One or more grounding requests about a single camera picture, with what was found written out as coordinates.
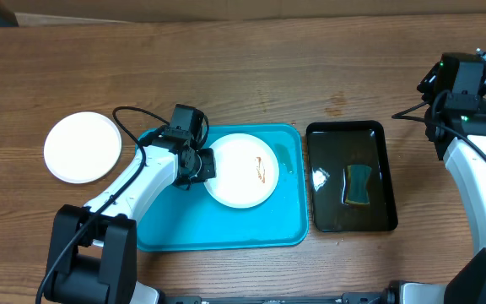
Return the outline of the white plate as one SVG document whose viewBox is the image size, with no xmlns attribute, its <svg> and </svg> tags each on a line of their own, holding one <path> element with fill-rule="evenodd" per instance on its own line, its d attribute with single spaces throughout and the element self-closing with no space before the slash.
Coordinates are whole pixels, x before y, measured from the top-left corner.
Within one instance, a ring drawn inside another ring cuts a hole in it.
<svg viewBox="0 0 486 304">
<path fill-rule="evenodd" d="M 278 185 L 280 169 L 273 150 L 261 139 L 245 133 L 214 141 L 215 177 L 205 182 L 219 203 L 248 209 L 264 203 Z"/>
<path fill-rule="evenodd" d="M 48 133 L 44 161 L 56 178 L 72 183 L 94 182 L 119 160 L 122 136 L 108 117 L 92 111 L 63 118 Z"/>
</svg>

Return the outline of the white plate top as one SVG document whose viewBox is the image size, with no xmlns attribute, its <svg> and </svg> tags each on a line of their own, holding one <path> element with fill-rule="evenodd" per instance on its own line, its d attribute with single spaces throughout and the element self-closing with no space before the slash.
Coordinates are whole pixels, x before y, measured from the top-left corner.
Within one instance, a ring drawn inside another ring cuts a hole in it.
<svg viewBox="0 0 486 304">
<path fill-rule="evenodd" d="M 56 178 L 72 183 L 94 182 L 119 160 L 122 136 L 108 117 L 92 111 L 63 118 L 48 133 L 44 161 Z"/>
</svg>

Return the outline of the green yellow sponge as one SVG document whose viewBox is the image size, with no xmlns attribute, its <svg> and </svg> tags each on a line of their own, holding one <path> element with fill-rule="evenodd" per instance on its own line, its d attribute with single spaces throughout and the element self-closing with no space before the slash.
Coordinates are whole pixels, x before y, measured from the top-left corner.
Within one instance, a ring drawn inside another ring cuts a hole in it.
<svg viewBox="0 0 486 304">
<path fill-rule="evenodd" d="M 343 203 L 347 205 L 368 205 L 368 182 L 372 169 L 370 166 L 353 164 L 344 169 Z"/>
</svg>

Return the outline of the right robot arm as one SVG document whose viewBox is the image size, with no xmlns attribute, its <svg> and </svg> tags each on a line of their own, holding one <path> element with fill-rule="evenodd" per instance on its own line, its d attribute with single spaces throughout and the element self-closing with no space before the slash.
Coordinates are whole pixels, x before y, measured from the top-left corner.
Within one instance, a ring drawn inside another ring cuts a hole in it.
<svg viewBox="0 0 486 304">
<path fill-rule="evenodd" d="M 474 256 L 446 285 L 393 281 L 381 300 L 486 303 L 486 51 L 444 53 L 417 90 L 425 134 L 459 190 Z"/>
</svg>

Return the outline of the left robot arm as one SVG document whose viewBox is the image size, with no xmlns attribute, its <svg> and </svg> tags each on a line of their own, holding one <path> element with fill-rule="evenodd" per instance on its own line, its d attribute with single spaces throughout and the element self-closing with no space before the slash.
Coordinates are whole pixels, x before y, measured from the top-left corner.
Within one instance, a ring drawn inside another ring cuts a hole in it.
<svg viewBox="0 0 486 304">
<path fill-rule="evenodd" d="M 167 187 L 214 176 L 213 150 L 139 147 L 133 163 L 83 207 L 63 205 L 53 221 L 46 274 L 35 300 L 57 303 L 159 303 L 138 282 L 138 223 Z"/>
</svg>

